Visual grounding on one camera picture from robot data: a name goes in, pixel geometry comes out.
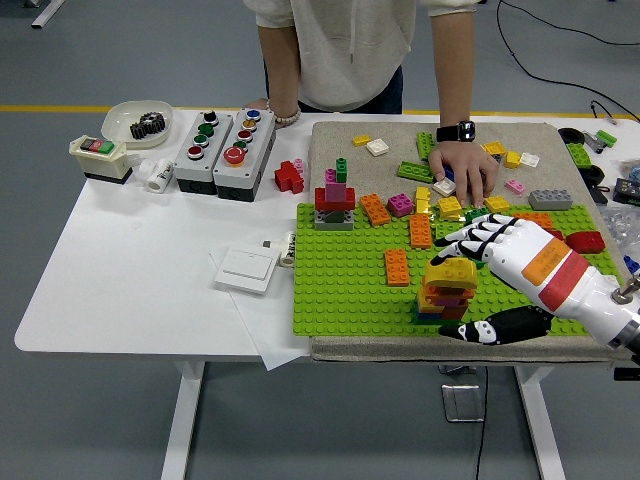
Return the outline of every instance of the person's arm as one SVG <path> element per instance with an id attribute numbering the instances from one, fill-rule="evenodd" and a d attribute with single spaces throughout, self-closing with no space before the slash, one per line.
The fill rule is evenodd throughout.
<path id="1" fill-rule="evenodd" d="M 262 56 L 269 75 L 269 106 L 278 117 L 291 117 L 298 110 L 300 53 L 295 27 L 258 26 Z"/>
<path id="2" fill-rule="evenodd" d="M 433 51 L 440 102 L 440 126 L 469 120 L 473 93 L 473 13 L 460 12 L 431 17 Z M 475 206 L 495 187 L 498 163 L 475 143 L 442 142 L 430 155 L 436 180 L 444 178 L 443 164 L 454 171 L 456 196 L 466 204 L 471 190 Z"/>

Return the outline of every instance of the white bowl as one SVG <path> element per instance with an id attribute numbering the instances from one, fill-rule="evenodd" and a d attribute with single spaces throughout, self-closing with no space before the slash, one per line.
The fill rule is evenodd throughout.
<path id="1" fill-rule="evenodd" d="M 140 121 L 140 117 L 146 113 L 158 112 L 164 117 L 165 129 L 159 133 L 152 133 L 140 140 L 131 135 L 130 126 Z M 127 149 L 151 148 L 160 145 L 167 139 L 169 128 L 173 120 L 171 105 L 158 100 L 140 100 L 124 102 L 116 105 L 102 123 L 102 136 L 114 142 L 125 142 Z"/>

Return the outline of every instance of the white table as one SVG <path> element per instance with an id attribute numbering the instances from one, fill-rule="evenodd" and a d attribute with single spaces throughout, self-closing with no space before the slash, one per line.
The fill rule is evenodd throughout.
<path id="1" fill-rule="evenodd" d="M 176 110 L 166 142 L 147 158 L 175 158 L 196 111 Z M 253 203 L 179 191 L 175 179 L 162 195 L 145 192 L 132 177 L 125 185 L 89 180 L 42 275 L 15 336 L 25 352 L 149 356 L 176 362 L 182 373 L 163 479 L 183 478 L 205 361 L 259 360 L 229 295 L 214 289 L 209 253 L 256 235 L 281 238 L 295 229 L 296 205 L 309 200 L 281 193 L 272 172 L 281 161 L 306 159 L 316 121 L 436 122 L 435 116 L 303 115 L 279 130 L 265 178 Z M 600 157 L 630 158 L 640 125 L 565 118 L 480 117 L 478 122 L 546 121 L 617 136 Z M 607 179 L 605 184 L 614 183 Z M 290 310 L 282 305 L 282 314 Z M 545 479 L 564 478 L 539 381 L 549 372 L 519 367 L 534 443 Z"/>

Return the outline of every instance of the person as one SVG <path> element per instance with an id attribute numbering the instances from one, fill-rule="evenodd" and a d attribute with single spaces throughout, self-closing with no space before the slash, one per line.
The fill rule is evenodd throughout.
<path id="1" fill-rule="evenodd" d="M 301 111 L 402 113 L 402 60 L 411 50 L 417 0 L 244 0 L 256 14 L 269 109 L 279 126 Z M 477 0 L 420 0 L 433 32 L 440 127 L 429 163 L 436 181 L 449 165 L 463 206 L 481 207 L 495 187 L 498 163 L 477 143 L 457 141 L 469 120 L 473 86 L 473 5 Z"/>

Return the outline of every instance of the gray floor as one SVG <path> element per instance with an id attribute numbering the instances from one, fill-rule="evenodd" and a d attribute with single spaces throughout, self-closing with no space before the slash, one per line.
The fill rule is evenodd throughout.
<path id="1" fill-rule="evenodd" d="M 476 111 L 587 114 L 592 93 L 527 78 L 479 6 Z M 640 2 L 517 1 L 612 41 L 640 41 Z M 253 18 L 240 2 L 67 0 L 38 12 L 0 0 L 0 478 L 159 478 L 179 376 L 170 364 L 27 356 L 13 335 L 82 189 L 68 142 L 104 114 L 12 113 L 4 105 L 238 107 L 264 93 Z M 640 112 L 638 47 L 605 46 L 503 6 L 503 30 L 540 76 L 588 84 Z M 437 108 L 423 10 L 405 62 L 405 108 Z M 605 103 L 612 113 L 621 111 Z M 514 375 L 490 368 L 481 478 L 538 478 Z M 482 384 L 484 373 L 478 373 Z M 188 478 L 473 478 L 477 425 L 450 425 L 443 377 L 420 364 L 257 364 L 207 371 Z M 607 366 L 562 367 L 544 391 L 569 479 L 635 478 L 640 386 Z"/>

